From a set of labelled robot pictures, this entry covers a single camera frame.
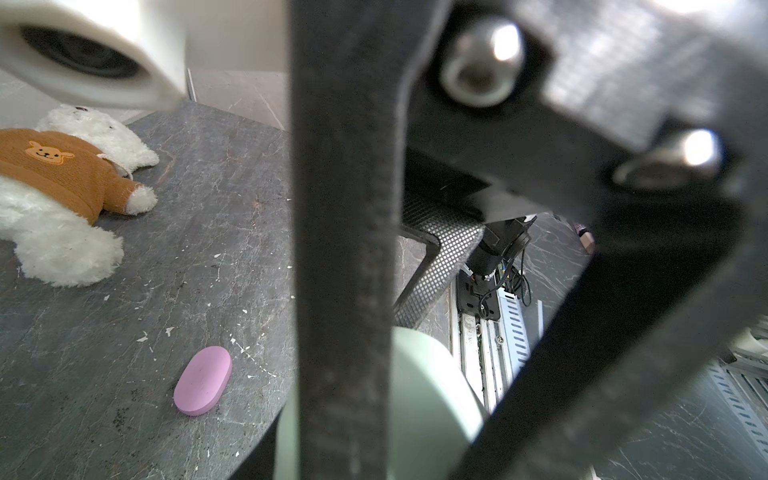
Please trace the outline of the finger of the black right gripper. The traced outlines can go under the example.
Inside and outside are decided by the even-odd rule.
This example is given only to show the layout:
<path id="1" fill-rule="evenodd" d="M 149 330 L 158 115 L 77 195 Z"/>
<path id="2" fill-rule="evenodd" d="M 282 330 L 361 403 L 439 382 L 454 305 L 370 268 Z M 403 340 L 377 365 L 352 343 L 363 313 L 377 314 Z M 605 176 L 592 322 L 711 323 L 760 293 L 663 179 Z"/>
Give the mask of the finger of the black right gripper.
<path id="1" fill-rule="evenodd" d="M 291 159 L 302 479 L 388 473 L 408 109 L 448 1 L 293 1 Z"/>
<path id="2" fill-rule="evenodd" d="M 578 479 L 767 307 L 767 204 L 615 204 L 597 249 L 454 470 Z"/>

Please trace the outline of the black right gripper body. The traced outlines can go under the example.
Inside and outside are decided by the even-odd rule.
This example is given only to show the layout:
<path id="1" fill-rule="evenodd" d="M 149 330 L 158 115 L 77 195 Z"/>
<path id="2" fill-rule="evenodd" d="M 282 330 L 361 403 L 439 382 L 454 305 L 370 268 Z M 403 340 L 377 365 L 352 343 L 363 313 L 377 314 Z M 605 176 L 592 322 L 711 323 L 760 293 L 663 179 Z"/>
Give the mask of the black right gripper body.
<path id="1" fill-rule="evenodd" d="M 452 1 L 406 182 L 487 220 L 665 204 L 767 234 L 763 1 Z"/>

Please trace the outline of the mint green earbud charging case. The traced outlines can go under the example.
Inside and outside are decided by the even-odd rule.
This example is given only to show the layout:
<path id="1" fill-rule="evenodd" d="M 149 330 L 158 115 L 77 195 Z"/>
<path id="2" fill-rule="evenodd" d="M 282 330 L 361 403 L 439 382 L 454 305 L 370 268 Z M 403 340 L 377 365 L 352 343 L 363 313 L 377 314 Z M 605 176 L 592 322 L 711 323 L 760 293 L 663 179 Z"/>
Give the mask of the mint green earbud charging case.
<path id="1" fill-rule="evenodd" d="M 486 414 L 448 349 L 389 314 L 300 313 L 277 479 L 445 479 Z"/>

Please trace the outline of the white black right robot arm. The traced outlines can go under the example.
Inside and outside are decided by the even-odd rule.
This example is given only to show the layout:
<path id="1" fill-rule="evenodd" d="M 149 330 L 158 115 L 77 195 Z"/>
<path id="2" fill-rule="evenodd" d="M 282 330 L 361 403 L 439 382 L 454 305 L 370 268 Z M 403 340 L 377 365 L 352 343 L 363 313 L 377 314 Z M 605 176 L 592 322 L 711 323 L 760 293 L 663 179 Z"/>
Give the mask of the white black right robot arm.
<path id="1" fill-rule="evenodd" d="M 291 1 L 297 390 L 239 477 L 576 479 L 767 310 L 763 1 Z M 396 382 L 597 244 L 488 419 Z"/>

